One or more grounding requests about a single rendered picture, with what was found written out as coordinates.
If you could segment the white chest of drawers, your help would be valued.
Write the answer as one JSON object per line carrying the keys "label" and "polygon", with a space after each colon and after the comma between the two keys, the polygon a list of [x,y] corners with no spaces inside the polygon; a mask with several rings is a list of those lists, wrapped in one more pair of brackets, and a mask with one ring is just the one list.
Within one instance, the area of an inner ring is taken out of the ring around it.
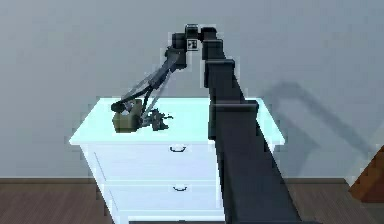
{"label": "white chest of drawers", "polygon": [[81,147],[114,224],[135,221],[223,221],[207,98],[162,98],[166,130],[117,133],[100,99],[69,143]]}

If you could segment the small black jagged object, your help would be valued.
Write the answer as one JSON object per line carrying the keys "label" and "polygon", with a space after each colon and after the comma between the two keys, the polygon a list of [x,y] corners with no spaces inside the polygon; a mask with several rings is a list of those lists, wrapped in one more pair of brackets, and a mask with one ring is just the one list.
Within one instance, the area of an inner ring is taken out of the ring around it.
{"label": "small black jagged object", "polygon": [[164,123],[165,119],[172,119],[172,116],[165,115],[164,113],[160,113],[158,109],[151,110],[150,124],[154,131],[161,131],[169,128],[169,126]]}

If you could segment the brown wooden furniture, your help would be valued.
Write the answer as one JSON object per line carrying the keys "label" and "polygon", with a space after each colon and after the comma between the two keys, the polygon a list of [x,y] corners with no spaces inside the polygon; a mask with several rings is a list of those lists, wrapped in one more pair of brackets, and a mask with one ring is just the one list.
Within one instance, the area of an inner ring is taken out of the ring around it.
{"label": "brown wooden furniture", "polygon": [[363,203],[384,203],[384,145],[349,188],[349,193]]}

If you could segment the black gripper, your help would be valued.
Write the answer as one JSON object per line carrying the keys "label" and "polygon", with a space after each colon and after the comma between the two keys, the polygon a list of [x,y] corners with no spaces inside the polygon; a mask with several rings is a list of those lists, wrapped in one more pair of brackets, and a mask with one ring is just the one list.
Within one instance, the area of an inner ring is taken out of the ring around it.
{"label": "black gripper", "polygon": [[[111,105],[111,110],[116,113],[122,113],[126,109],[126,102],[145,95],[140,122],[142,127],[151,125],[153,123],[153,118],[149,115],[149,113],[152,111],[157,100],[160,98],[171,74],[175,70],[181,70],[187,67],[186,52],[187,46],[185,34],[173,33],[172,43],[165,51],[166,61],[163,65],[136,84],[119,101],[113,103]],[[148,105],[148,100],[154,90],[157,90],[158,93],[151,101],[151,104]]]}

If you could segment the olive green cassette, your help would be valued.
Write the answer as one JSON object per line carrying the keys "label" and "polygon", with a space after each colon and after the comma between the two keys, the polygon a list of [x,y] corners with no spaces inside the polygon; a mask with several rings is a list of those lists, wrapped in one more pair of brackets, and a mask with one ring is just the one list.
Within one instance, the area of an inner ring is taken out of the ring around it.
{"label": "olive green cassette", "polygon": [[141,127],[142,100],[134,99],[125,103],[113,103],[112,123],[117,133],[131,133]]}

